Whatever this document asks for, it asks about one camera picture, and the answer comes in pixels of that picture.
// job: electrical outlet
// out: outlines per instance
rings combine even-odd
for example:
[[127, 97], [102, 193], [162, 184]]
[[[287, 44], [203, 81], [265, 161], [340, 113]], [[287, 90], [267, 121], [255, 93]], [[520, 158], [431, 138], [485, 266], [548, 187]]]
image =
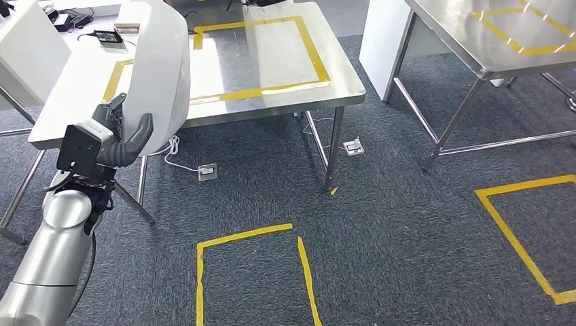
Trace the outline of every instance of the electrical outlet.
[[360, 143], [359, 138], [356, 138], [353, 141], [347, 141], [347, 142], [343, 143], [343, 145], [344, 145], [344, 149], [346, 150], [346, 153], [348, 154], [348, 156], [364, 154], [364, 147], [362, 147], [362, 144]]
[[218, 178], [216, 163], [201, 165], [198, 167], [198, 180], [206, 181]]

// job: yellow tape square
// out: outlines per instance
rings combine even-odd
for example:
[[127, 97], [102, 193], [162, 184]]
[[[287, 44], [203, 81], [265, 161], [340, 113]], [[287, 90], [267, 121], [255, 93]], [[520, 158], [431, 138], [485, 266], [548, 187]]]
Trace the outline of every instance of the yellow tape square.
[[266, 19], [266, 20], [249, 20], [246, 22], [233, 22], [229, 24], [216, 24], [216, 25], [209, 25], [209, 26], [197, 26], [194, 28], [194, 36], [193, 36], [193, 50], [201, 50], [202, 49], [202, 42], [204, 40], [204, 32], [207, 31], [220, 31], [223, 29], [238, 29], [247, 26], [256, 26], [256, 25], [263, 25], [263, 24], [274, 24], [278, 22], [294, 22], [296, 27], [298, 28], [298, 32], [300, 37], [302, 38], [302, 42], [304, 43], [304, 47], [306, 48], [306, 53], [310, 58], [310, 62], [312, 63], [312, 67], [316, 72], [317, 79], [312, 81], [303, 81], [300, 83], [294, 84], [286, 84], [286, 85], [279, 85], [279, 86], [270, 86], [270, 87], [263, 87], [263, 88], [252, 88], [247, 90], [237, 90], [233, 92], [226, 92], [222, 94], [213, 94], [213, 95], [206, 95], [206, 96], [199, 96], [190, 99], [190, 104], [197, 103], [198, 101], [208, 99], [208, 98], [217, 98], [218, 101], [230, 101], [230, 100], [238, 100], [241, 98], [251, 98], [256, 96], [262, 96], [263, 92], [267, 91], [277, 91], [277, 90], [286, 90], [288, 88], [294, 88], [297, 86], [308, 85], [308, 84], [318, 84], [318, 83], [325, 83], [330, 81], [330, 77], [328, 76], [328, 72], [322, 63], [320, 55], [314, 45], [314, 41], [306, 28], [306, 24], [304, 23], [304, 19], [301, 16], [292, 16], [292, 17], [282, 17], [282, 18], [273, 18], [273, 19]]
[[[241, 232], [237, 234], [232, 234], [229, 236], [223, 236], [221, 238], [216, 238], [204, 242], [199, 242], [196, 245], [196, 326], [204, 325], [204, 287], [202, 286], [202, 275], [204, 274], [204, 260], [202, 254], [204, 249], [207, 247], [221, 245], [226, 242], [250, 238], [252, 236], [258, 236], [260, 234], [278, 232], [283, 230], [291, 230], [292, 224], [280, 224], [269, 226], [266, 228], [260, 228], [256, 230]], [[318, 309], [316, 307], [316, 302], [314, 299], [314, 291], [312, 289], [312, 273], [310, 272], [310, 264], [308, 263], [308, 257], [306, 256], [306, 250], [304, 249], [304, 241], [298, 236], [298, 254], [300, 256], [300, 262], [302, 263], [302, 269], [304, 271], [304, 281], [306, 282], [306, 290], [308, 292], [308, 300], [310, 301], [310, 309], [312, 310], [312, 319], [314, 320], [314, 326], [322, 326], [320, 322], [320, 316], [318, 315]]]
[[508, 227], [506, 222], [504, 222], [502, 216], [500, 216], [488, 197], [498, 194], [506, 194], [508, 192], [517, 192], [524, 189], [545, 187], [547, 185], [558, 185], [561, 183], [570, 182], [576, 184], [576, 175], [562, 175], [559, 177], [531, 180], [520, 183], [513, 183], [511, 185], [500, 185], [498, 187], [475, 190], [475, 193], [480, 199], [480, 202], [484, 205], [492, 219], [494, 219], [496, 224], [500, 227], [500, 230], [506, 239], [508, 239], [508, 242], [510, 242], [512, 247], [516, 250], [516, 253], [520, 256], [520, 259], [522, 259], [528, 270], [530, 270], [538, 284], [540, 284], [540, 287], [542, 287], [544, 293], [552, 297], [556, 305], [576, 302], [576, 289], [563, 292], [554, 291], [550, 283], [546, 280], [546, 277], [544, 277], [538, 266], [536, 266], [536, 263], [532, 260], [532, 258], [530, 258], [530, 255], [520, 244], [520, 241], [516, 238], [510, 227]]
[[523, 55], [550, 54], [550, 53], [576, 50], [576, 43], [557, 44], [551, 46], [538, 46], [534, 48], [524, 47], [517, 41], [512, 39], [504, 31], [502, 31], [498, 26], [489, 21], [489, 19], [487, 19], [487, 17], [489, 16], [520, 14], [529, 11], [534, 15], [536, 15], [537, 17], [539, 17], [540, 19], [542, 19], [543, 21], [546, 21], [548, 24], [550, 24], [552, 27], [554, 27], [561, 33], [565, 34], [566, 36], [570, 38], [575, 36], [575, 33], [571, 29], [560, 24], [557, 20], [554, 20], [547, 14], [544, 14], [540, 9], [536, 8], [534, 5], [525, 2], [525, 0], [518, 0], [518, 3], [521, 4], [522, 7], [511, 7], [497, 10], [484, 10], [481, 12], [472, 12], [471, 15], [472, 17], [478, 19], [478, 21], [481, 22], [488, 30], [494, 33], [494, 35], [496, 35], [500, 40], [507, 43], [514, 51], [516, 51], [519, 54]]

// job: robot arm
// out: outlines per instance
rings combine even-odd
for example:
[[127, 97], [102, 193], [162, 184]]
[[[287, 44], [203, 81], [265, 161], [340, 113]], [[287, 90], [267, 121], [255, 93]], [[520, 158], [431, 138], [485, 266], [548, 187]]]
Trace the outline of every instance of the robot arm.
[[146, 113], [122, 142], [125, 98], [121, 94], [99, 105], [91, 120], [67, 127], [60, 172], [45, 189], [42, 224], [0, 301], [0, 326], [66, 325], [94, 229], [113, 208], [114, 168], [132, 164], [154, 130]]

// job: carpet floor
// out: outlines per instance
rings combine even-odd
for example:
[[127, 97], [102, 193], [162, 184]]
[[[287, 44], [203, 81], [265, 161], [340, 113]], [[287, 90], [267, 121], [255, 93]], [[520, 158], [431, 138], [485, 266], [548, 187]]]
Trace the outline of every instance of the carpet floor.
[[[442, 157], [408, 104], [384, 105], [359, 61], [360, 36], [339, 39], [366, 90], [344, 114], [343, 141], [365, 156], [338, 155], [334, 196], [303, 121], [284, 115], [181, 130], [172, 161], [217, 163], [216, 180], [149, 160], [149, 227], [119, 198], [98, 227], [96, 265], [68, 325], [194, 325], [196, 244], [270, 225], [293, 229], [205, 249], [205, 325], [313, 325], [298, 236], [302, 237], [323, 325], [574, 325], [576, 303], [555, 305], [514, 251], [474, 190], [576, 173], [574, 139]], [[401, 78], [440, 133], [474, 76], [456, 56], [406, 61]], [[330, 110], [314, 112], [330, 117]], [[0, 128], [26, 126], [0, 112]], [[574, 129], [576, 114], [540, 77], [511, 90], [485, 86], [450, 146]], [[318, 122], [328, 142], [330, 121]], [[0, 139], [0, 207], [6, 208], [36, 151], [26, 137]], [[41, 187], [57, 151], [41, 163], [10, 228], [31, 237], [41, 221]], [[118, 173], [135, 194], [139, 164]], [[491, 198], [557, 291], [576, 289], [576, 187]], [[0, 238], [0, 293], [25, 248]]]

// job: table leg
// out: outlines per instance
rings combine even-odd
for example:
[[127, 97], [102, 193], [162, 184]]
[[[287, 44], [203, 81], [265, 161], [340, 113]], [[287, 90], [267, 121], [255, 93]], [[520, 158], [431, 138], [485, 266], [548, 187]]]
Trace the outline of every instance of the table leg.
[[484, 85], [484, 82], [485, 81], [481, 79], [477, 79], [474, 82], [474, 85], [472, 85], [472, 88], [470, 89], [470, 91], [468, 91], [468, 94], [464, 98], [464, 101], [462, 102], [462, 104], [460, 104], [458, 111], [456, 111], [454, 117], [452, 117], [452, 120], [444, 130], [444, 133], [442, 134], [442, 137], [440, 137], [438, 144], [436, 144], [436, 146], [434, 147], [434, 151], [432, 152], [432, 154], [430, 154], [430, 156], [425, 158], [424, 162], [421, 164], [424, 170], [429, 170], [432, 167], [432, 165], [434, 165], [434, 161], [436, 161], [436, 159], [438, 158], [440, 151], [444, 148], [444, 145], [446, 144], [446, 142], [448, 142], [448, 139], [450, 138], [450, 136], [452, 136], [452, 133], [454, 132], [460, 121], [462, 121], [462, 119], [466, 115], [466, 112], [468, 112], [468, 110], [472, 106], [474, 96], [478, 93], [480, 87]]
[[518, 79], [518, 77], [512, 77], [512, 78], [510, 78], [510, 80], [506, 83], [506, 88], [511, 88], [511, 87], [512, 87], [512, 84], [514, 84], [517, 79]]
[[550, 75], [549, 73], [542, 73], [542, 77], [544, 77], [547, 81], [549, 81], [554, 87], [556, 87], [559, 91], [564, 93], [567, 98], [568, 108], [570, 110], [576, 112], [576, 108], [574, 107], [574, 103], [576, 103], [576, 94], [572, 93], [566, 85], [564, 85], [561, 81], [557, 80], [554, 76]]
[[142, 165], [140, 166], [140, 181], [138, 183], [137, 200], [140, 205], [144, 202], [144, 188], [146, 186], [146, 171], [148, 169], [148, 155], [142, 156]]
[[4, 238], [21, 246], [26, 246], [29, 243], [28, 240], [26, 240], [23, 236], [16, 234], [7, 228], [0, 228], [0, 236], [3, 236]]
[[120, 183], [116, 180], [114, 180], [115, 182], [115, 189], [116, 192], [118, 193], [118, 195], [120, 195], [120, 197], [122, 197], [122, 199], [124, 199], [124, 201], [126, 201], [126, 203], [128, 205], [130, 205], [130, 207], [132, 207], [133, 209], [135, 209], [136, 211], [138, 211], [138, 213], [140, 213], [140, 215], [142, 215], [142, 217], [144, 217], [144, 220], [149, 224], [152, 225], [155, 223], [154, 218], [150, 215], [150, 213], [148, 213], [144, 207], [142, 207], [142, 205], [140, 205], [135, 199], [134, 197], [132, 197], [132, 195], [130, 195], [126, 189], [124, 189], [124, 187], [122, 187], [122, 185], [120, 185]]
[[394, 61], [394, 68], [390, 80], [388, 81], [388, 86], [384, 92], [384, 103], [390, 104], [390, 98], [392, 97], [392, 91], [394, 91], [394, 78], [398, 77], [400, 74], [400, 68], [402, 68], [402, 63], [404, 62], [404, 57], [406, 56], [406, 50], [408, 49], [408, 44], [410, 43], [410, 37], [412, 36], [412, 31], [414, 30], [414, 23], [416, 22], [416, 14], [410, 10], [410, 15], [408, 22], [404, 29], [404, 34], [402, 35], [401, 47], [396, 54], [396, 59]]
[[20, 114], [28, 120], [32, 125], [36, 124], [36, 120], [26, 109], [14, 98], [12, 95], [8, 94], [6, 90], [0, 86], [0, 95], [8, 102], [11, 106], [13, 106]]
[[344, 107], [337, 107], [334, 110], [334, 124], [332, 125], [332, 138], [330, 141], [330, 154], [328, 154], [328, 167], [326, 168], [326, 182], [324, 186], [330, 190], [332, 186], [332, 175], [336, 168], [336, 159], [338, 158], [338, 145], [340, 142], [340, 131], [342, 121], [344, 120]]
[[36, 158], [34, 159], [34, 162], [30, 166], [30, 168], [28, 169], [28, 172], [26, 173], [24, 180], [20, 184], [20, 187], [18, 188], [18, 190], [14, 194], [14, 198], [12, 198], [12, 201], [10, 202], [10, 205], [8, 206], [8, 209], [6, 210], [6, 213], [4, 213], [4, 216], [2, 217], [2, 219], [0, 219], [0, 229], [2, 229], [2, 234], [5, 235], [6, 238], [9, 238], [10, 240], [12, 240], [12, 241], [14, 241], [20, 245], [26, 245], [28, 242], [26, 241], [26, 239], [22, 238], [21, 236], [16, 235], [15, 233], [7, 230], [6, 228], [8, 227], [10, 220], [14, 216], [14, 213], [16, 212], [16, 209], [18, 208], [18, 205], [20, 204], [20, 201], [22, 200], [22, 197], [24, 197], [24, 193], [26, 192], [26, 189], [28, 189], [28, 186], [30, 185], [30, 181], [32, 181], [32, 177], [34, 177], [34, 174], [36, 173], [36, 170], [38, 169], [38, 166], [40, 165], [40, 162], [42, 161], [42, 158], [44, 157], [45, 152], [46, 151], [39, 151], [38, 154], [36, 154]]

